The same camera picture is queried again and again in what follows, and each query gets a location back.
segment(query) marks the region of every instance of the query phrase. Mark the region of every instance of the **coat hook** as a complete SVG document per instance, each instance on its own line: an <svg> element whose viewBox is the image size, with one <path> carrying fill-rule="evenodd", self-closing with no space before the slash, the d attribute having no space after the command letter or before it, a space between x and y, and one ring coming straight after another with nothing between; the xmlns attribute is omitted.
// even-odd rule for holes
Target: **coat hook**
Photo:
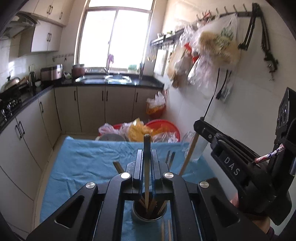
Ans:
<svg viewBox="0 0 296 241"><path fill-rule="evenodd" d="M244 6L244 10L247 12L248 10L246 9L246 6L245 6L245 4L243 3L242 5Z"/></svg>
<svg viewBox="0 0 296 241"><path fill-rule="evenodd" d="M234 8L235 12L237 12L237 9L235 8L235 5L234 4L233 4L233 8Z"/></svg>

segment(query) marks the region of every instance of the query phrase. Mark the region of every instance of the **window frame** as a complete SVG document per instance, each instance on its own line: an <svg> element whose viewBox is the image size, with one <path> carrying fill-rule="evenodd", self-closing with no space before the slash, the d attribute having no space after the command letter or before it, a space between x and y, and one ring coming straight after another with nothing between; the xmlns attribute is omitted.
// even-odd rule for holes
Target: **window frame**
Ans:
<svg viewBox="0 0 296 241"><path fill-rule="evenodd" d="M117 15L118 15L118 11L119 10L127 10L127 11L148 13L149 17L148 17L148 23L147 23L146 40L145 40L145 45L144 45L145 47L143 49L143 57L142 57L142 61L143 61L144 55L145 55L145 52L146 52L146 49L147 49L149 31L150 31L151 20L152 20L152 14L153 14L153 11L154 11L156 0L153 0L151 10L145 10L145 9L140 9L140 8L132 8L132 7L113 7L113 6L111 6L111 7L106 7L106 6L103 6L103 7L89 7L90 1L91 0L87 0L87 2L86 2L86 7L85 7L85 10L84 10L84 13L83 13L81 26L79 28L75 64L79 63L81 40L82 40L82 35L83 35L83 29L84 29L86 16L87 16L88 12L92 12L92 11L116 11L114 21L113 21L113 25L112 25L110 40L109 40L108 55L110 54L110 45L111 45L111 42L112 42L113 30L114 30L115 21L116 21ZM108 57L108 55L106 56L106 66L92 66L92 67L107 67L107 62L108 62L107 57ZM110 68L110 70L112 70L112 71L127 71L127 69L123 69L123 68Z"/></svg>

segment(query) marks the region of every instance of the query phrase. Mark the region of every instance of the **window pane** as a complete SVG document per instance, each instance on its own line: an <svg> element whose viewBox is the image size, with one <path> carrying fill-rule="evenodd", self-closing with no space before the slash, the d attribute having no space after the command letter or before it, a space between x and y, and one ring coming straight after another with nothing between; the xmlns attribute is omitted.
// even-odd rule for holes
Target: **window pane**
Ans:
<svg viewBox="0 0 296 241"><path fill-rule="evenodd" d="M134 7L151 10L153 0L91 0L89 7Z"/></svg>
<svg viewBox="0 0 296 241"><path fill-rule="evenodd" d="M88 12L83 28L79 63L86 67L105 67L116 11Z"/></svg>
<svg viewBox="0 0 296 241"><path fill-rule="evenodd" d="M148 13L119 10L114 24L110 54L114 55L113 68L127 69L139 65L145 47Z"/></svg>

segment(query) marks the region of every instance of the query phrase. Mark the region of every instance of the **floor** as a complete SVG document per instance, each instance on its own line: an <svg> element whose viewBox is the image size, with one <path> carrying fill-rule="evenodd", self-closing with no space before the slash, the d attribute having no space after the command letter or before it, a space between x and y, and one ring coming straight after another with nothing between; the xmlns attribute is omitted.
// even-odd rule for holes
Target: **floor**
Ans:
<svg viewBox="0 0 296 241"><path fill-rule="evenodd" d="M40 224L40 212L41 212L41 206L43 201L44 192L47 186L47 182L53 167L53 164L56 160L57 154L67 136L71 136L74 139L87 139L87 140L94 140L97 136L83 136L83 135L61 135L58 140L56 141L53 152L48 160L47 166L45 167L42 177L39 183L39 192L36 195L34 204L34 218L32 220L32 230L35 229Z"/></svg>

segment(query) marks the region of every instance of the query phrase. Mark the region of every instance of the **countertop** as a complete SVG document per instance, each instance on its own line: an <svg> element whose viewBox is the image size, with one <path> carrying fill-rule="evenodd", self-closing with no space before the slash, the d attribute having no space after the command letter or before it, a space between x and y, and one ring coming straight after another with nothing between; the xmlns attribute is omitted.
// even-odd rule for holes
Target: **countertop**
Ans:
<svg viewBox="0 0 296 241"><path fill-rule="evenodd" d="M36 100L39 96L45 94L49 90L53 89L54 87L67 87L67 86L91 86L91 85L118 85L118 86L127 86L127 87L137 87L137 88L151 88L151 89L159 89L162 90L164 84L155 79L152 76L143 76L142 80L139 80L138 75L132 74L125 74L130 76L132 82L131 83L102 83L102 82L91 82L91 83L84 83L84 82L76 82L73 79L69 80L57 80L54 82L46 82L43 83L41 86L37 88L27 89L21 95L22 104L19 105L17 109L12 112L10 117L7 117L6 121L2 122L0 118L0 134L2 131L8 126L8 124L22 111L24 110L30 103Z"/></svg>

